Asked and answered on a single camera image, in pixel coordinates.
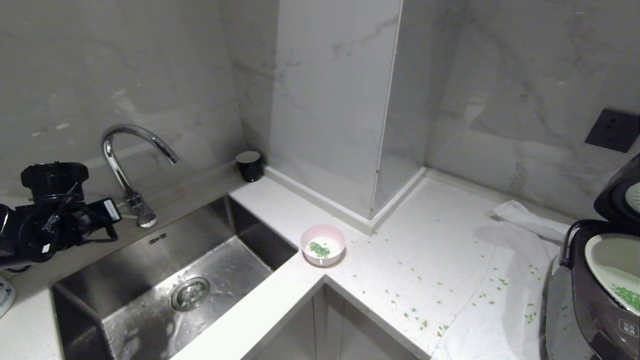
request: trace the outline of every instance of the pink bowl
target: pink bowl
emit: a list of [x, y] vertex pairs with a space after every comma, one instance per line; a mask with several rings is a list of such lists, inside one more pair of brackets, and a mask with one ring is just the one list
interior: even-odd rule
[[[335, 242], [338, 243], [340, 247], [340, 251], [336, 254], [332, 254], [330, 257], [326, 259], [318, 259], [312, 254], [307, 252], [307, 245], [311, 242], [311, 240], [325, 236], [327, 238], [334, 239]], [[335, 264], [344, 253], [344, 249], [346, 248], [346, 240], [344, 239], [344, 235], [342, 231], [340, 231], [337, 227], [331, 225], [314, 225], [309, 227], [303, 234], [302, 239], [300, 240], [300, 246], [302, 247], [302, 253], [305, 255], [305, 259], [309, 263], [312, 263], [315, 266], [331, 266]]]

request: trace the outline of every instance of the white cabinet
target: white cabinet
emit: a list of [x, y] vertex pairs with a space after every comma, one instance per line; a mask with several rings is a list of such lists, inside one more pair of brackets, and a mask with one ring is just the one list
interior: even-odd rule
[[254, 359], [316, 360], [313, 302], [307, 302]]
[[253, 359], [415, 360], [416, 357], [325, 285]]

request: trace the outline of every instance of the robotic arm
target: robotic arm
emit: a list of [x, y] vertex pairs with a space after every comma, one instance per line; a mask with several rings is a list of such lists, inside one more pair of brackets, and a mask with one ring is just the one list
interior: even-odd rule
[[[0, 204], [0, 270], [43, 263], [74, 245], [118, 239], [113, 224], [122, 217], [113, 200], [84, 203], [82, 182], [89, 171], [83, 164], [31, 165], [20, 178], [33, 204], [15, 210]], [[102, 228], [108, 239], [87, 239]]]

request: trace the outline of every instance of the stainless steel sink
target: stainless steel sink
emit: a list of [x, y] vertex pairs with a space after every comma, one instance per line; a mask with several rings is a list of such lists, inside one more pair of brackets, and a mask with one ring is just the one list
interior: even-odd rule
[[217, 200], [54, 284], [65, 359], [168, 359], [295, 253]]

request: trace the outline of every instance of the faucet spout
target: faucet spout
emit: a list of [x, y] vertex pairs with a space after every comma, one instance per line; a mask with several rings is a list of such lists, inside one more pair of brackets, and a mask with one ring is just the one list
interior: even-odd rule
[[106, 129], [102, 134], [102, 151], [104, 159], [107, 161], [109, 167], [113, 171], [118, 183], [122, 187], [125, 194], [125, 202], [132, 213], [137, 216], [137, 225], [140, 227], [151, 227], [156, 223], [156, 214], [149, 208], [147, 203], [142, 199], [140, 193], [133, 189], [131, 183], [124, 174], [118, 159], [113, 152], [113, 139], [118, 134], [130, 134], [146, 140], [151, 143], [170, 164], [174, 165], [180, 158], [176, 153], [165, 143], [162, 139], [156, 136], [151, 131], [136, 125], [120, 124], [114, 125]]

